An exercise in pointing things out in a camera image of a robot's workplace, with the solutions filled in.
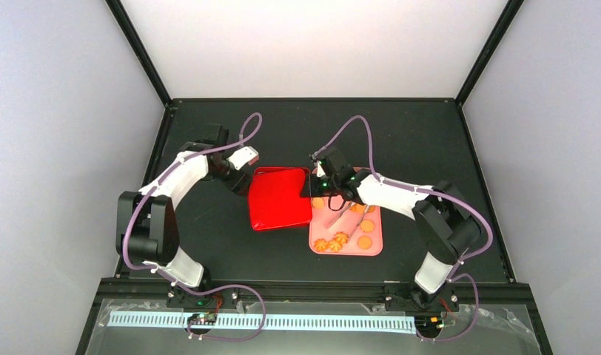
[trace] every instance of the black frame post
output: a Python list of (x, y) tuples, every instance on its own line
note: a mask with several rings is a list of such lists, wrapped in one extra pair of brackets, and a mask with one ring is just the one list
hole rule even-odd
[(469, 98), (469, 95), (473, 91), (477, 80), (483, 73), (483, 70), (486, 68), (486, 65), (490, 61), (490, 57), (492, 57), (492, 53), (497, 49), (497, 46), (501, 42), (503, 35), (506, 34), (506, 31), (510, 27), (512, 20), (518, 13), (520, 9), (520, 5), (523, 4), (523, 0), (509, 0), (506, 7), (503, 9), (501, 16), (497, 20), (497, 23), (494, 25), (490, 36), (486, 40), (486, 43), (483, 45), (475, 64), (471, 68), (471, 72), (469, 72), (469, 76), (466, 77), (460, 92), (457, 94), (455, 101), (459, 107), (463, 106), (466, 102), (466, 99)]
[(135, 52), (139, 63), (144, 68), (146, 75), (148, 75), (148, 79), (150, 79), (150, 83), (152, 83), (152, 86), (155, 88), (161, 102), (164, 106), (169, 105), (172, 99), (167, 93), (157, 69), (155, 69), (155, 66), (152, 64), (152, 60), (148, 56), (146, 48), (144, 48), (144, 43), (141, 42), (137, 31), (135, 31), (135, 27), (132, 25), (130, 18), (128, 18), (122, 2), (120, 0), (107, 0), (107, 5), (109, 5), (115, 20), (120, 25), (122, 32), (124, 32), (128, 43), (130, 43), (132, 51)]

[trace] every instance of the white backdrop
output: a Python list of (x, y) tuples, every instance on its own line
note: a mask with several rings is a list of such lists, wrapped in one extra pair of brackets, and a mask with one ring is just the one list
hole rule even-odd
[(173, 98), (455, 97), (504, 0), (123, 0)]

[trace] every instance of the orange round object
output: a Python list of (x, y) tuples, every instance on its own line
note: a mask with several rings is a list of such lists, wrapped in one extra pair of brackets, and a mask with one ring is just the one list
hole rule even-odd
[(314, 242), (315, 251), (324, 252), (329, 248), (329, 242), (324, 239), (318, 239)]
[(370, 247), (372, 246), (372, 239), (370, 239), (370, 237), (367, 235), (362, 235), (357, 240), (357, 246), (359, 246), (360, 249), (364, 250), (370, 249)]
[(329, 248), (334, 253), (337, 253), (338, 251), (342, 250), (342, 244), (339, 244), (337, 240), (333, 239), (329, 242)]
[(370, 233), (375, 230), (375, 222), (372, 222), (371, 220), (362, 220), (360, 228), (364, 233)]
[(339, 231), (338, 233), (335, 233), (335, 241), (344, 245), (349, 242), (349, 235), (343, 231)]
[(322, 199), (322, 197), (312, 198), (312, 206), (315, 209), (322, 209), (324, 207), (324, 200)]
[[(368, 212), (367, 213), (374, 212), (376, 208), (377, 208), (376, 206), (370, 206), (368, 208)], [(363, 213), (366, 210), (366, 205), (360, 205), (359, 203), (356, 203), (355, 205), (353, 205), (353, 207), (351, 207), (351, 210), (353, 212)]]

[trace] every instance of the red lid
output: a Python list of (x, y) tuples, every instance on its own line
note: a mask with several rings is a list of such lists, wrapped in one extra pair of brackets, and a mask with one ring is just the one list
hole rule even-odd
[(312, 204), (308, 197), (301, 197), (308, 174), (306, 168), (257, 168), (248, 191), (252, 228), (266, 231), (308, 225)]

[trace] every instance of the black table surface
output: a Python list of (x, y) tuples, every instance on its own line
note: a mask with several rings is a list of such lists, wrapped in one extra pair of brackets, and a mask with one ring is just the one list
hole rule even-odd
[[(197, 126), (222, 124), (237, 137), (253, 112), (263, 115), (249, 143), (259, 151), (257, 166), (305, 166), (353, 115), (372, 129), (375, 168), (382, 175), (417, 184), (454, 183), (467, 201), (490, 220), (484, 185), (453, 100), (238, 99), (176, 100), (155, 176), (187, 141), (199, 139)], [(354, 166), (368, 166), (366, 131), (358, 121), (335, 142)], [(426, 250), (412, 220), (382, 209), (383, 250), (374, 257), (319, 255), (309, 248), (308, 228), (253, 231), (248, 203), (221, 183), (201, 182), (177, 208), (181, 247), (211, 271), (214, 280), (384, 282), (411, 281)], [(483, 245), (481, 237), (475, 248)], [(508, 282), (499, 241), (460, 268), (478, 282)], [(152, 277), (135, 271), (131, 277)]]

